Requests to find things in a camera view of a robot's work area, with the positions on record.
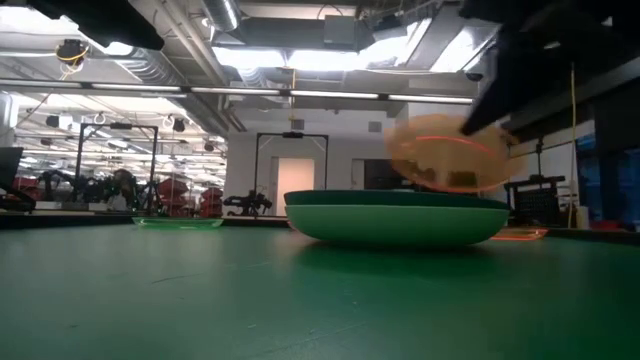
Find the dark monitor screen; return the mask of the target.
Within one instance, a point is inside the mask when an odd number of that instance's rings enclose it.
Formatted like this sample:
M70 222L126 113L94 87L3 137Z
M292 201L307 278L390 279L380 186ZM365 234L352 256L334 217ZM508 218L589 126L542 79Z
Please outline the dark monitor screen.
M0 189L8 191L16 176L23 147L0 147Z

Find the green table mat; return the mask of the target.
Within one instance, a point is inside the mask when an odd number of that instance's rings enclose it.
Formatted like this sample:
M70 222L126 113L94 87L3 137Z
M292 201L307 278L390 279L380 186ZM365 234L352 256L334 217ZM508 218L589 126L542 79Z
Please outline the green table mat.
M0 232L0 360L640 360L640 247Z

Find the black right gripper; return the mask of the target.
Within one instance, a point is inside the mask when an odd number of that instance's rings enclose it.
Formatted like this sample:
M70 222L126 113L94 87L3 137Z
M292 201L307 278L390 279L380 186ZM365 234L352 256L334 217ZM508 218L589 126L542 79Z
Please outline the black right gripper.
M499 26L492 75L460 133L471 136L509 112L516 75L575 64L595 75L613 67L613 0L462 0L459 14Z

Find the rectangular grey ceiling duct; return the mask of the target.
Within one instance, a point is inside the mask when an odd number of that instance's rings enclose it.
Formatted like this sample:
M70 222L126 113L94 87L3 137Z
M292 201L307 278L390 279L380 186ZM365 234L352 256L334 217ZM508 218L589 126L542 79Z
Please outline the rectangular grey ceiling duct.
M214 36L213 46L359 52L375 42L373 31L353 16L323 19L247 18Z

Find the red storage bin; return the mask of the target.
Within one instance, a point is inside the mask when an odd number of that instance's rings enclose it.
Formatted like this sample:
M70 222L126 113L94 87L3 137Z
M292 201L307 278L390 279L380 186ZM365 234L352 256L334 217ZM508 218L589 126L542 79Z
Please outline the red storage bin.
M202 218L220 218L222 216L223 191L210 187L200 195L199 215Z
M168 217L186 217L189 214L185 195L188 186L179 180L166 179L157 185L160 213Z

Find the large dark green plate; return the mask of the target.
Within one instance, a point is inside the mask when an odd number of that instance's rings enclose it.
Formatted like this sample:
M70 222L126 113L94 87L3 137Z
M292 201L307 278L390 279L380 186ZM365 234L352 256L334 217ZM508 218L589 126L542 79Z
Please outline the large dark green plate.
M305 190L288 192L284 200L296 230L348 244L472 245L496 235L510 213L500 201L432 192Z

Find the tall black rig frame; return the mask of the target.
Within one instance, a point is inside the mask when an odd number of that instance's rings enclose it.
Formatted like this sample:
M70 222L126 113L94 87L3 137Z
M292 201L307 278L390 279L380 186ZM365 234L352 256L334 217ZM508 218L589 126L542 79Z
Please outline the tall black rig frame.
M150 129L153 131L153 140L152 140L152 153L151 153L151 165L150 165L150 180L149 180L149 184L153 185L154 182L154 175L155 175L155 165L156 165L156 151L157 151L157 145L158 145L158 135L159 135L159 128L158 126L153 126L153 125L135 125L135 124L131 124L131 123L124 123L124 122L112 122L109 124L95 124L95 123L81 123L80 124L80 132L79 132L79 138L78 138L78 146L77 146L77 151L76 151L76 166L75 166L75 176L74 176L74 189L72 191L72 200L75 202L77 200L78 197L78 192L79 192L79 181L80 181L80 170L81 170L81 161L82 161L82 154L83 154L83 145L84 142L86 140L88 140L92 135L85 135L85 129L88 127L93 127L94 130L100 130L102 127L104 126L108 126L110 129L112 130L133 130L133 129L139 129L139 130L144 130L144 129ZM147 209L146 209L146 215L151 215L152 213L152 201L153 201L153 189L150 189L147 193L147 198L146 198L146 204L147 204Z
M321 149L324 150L325 158L324 158L324 188L327 188L328 185L328 165L329 165L329 143L330 136L326 134L309 134L297 131L287 131L287 132L258 132L256 133L255 139L255 150L254 150L254 178L253 178L253 191L257 191L257 181L258 181L258 172L259 172L259 150L260 150L260 139L263 136L269 137L281 137L281 138L289 138L289 139L302 139L304 137L311 138L323 138L325 140L325 146Z

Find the black equipment cart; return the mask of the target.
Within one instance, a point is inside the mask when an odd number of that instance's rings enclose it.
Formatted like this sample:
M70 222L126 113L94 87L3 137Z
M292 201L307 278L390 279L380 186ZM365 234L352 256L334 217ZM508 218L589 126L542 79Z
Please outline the black equipment cart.
M537 173L526 180L510 181L503 185L507 204L511 207L511 225L559 227L561 210L558 184L566 180L564 176L544 176L541 155L543 139L539 138L534 153Z

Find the red transparent plastic plate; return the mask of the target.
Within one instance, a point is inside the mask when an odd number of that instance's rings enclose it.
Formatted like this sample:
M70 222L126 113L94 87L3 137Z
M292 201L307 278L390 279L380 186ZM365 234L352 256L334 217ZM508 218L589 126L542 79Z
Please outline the red transparent plastic plate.
M496 241L536 241L547 234L547 229L541 228L503 228L491 237Z

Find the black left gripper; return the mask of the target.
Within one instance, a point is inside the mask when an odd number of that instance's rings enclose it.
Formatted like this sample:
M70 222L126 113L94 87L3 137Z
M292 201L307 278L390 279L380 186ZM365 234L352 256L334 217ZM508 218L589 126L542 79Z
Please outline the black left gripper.
M165 44L140 13L129 12L127 0L27 0L27 4L52 19L69 18L92 39L114 39L149 50L161 50Z

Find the round silver ventilation duct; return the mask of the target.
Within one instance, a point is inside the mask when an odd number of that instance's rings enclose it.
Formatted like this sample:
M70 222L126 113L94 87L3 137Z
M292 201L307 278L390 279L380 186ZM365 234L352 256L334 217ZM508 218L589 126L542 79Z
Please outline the round silver ventilation duct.
M241 23L241 11L235 0L202 0L203 10L219 32L235 30Z

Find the white door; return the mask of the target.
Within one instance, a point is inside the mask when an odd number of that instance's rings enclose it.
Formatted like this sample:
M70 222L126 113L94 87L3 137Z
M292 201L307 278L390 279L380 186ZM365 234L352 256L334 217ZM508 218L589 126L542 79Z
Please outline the white door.
M289 192L313 190L315 162L310 158L278 158L276 178L276 215L285 216L284 195Z

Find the long ceiling light strip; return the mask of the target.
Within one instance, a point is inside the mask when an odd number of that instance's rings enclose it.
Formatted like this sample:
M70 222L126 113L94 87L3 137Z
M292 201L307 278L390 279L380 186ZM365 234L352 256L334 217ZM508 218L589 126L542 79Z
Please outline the long ceiling light strip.
M261 97L305 97L323 99L345 99L358 101L386 101L407 103L432 103L471 105L472 98L447 97L439 95L412 95L412 94L388 94L367 92L343 92L328 90L299 90L299 89L272 89L272 88L246 88L246 87L201 87L201 86L172 86L172 85L144 85L124 83L95 83L58 80L34 80L0 78L0 88L4 89L49 89L54 92L68 92L82 94L93 92L134 93L136 96L152 94L160 97L183 97L187 94L215 94L215 95L240 95Z

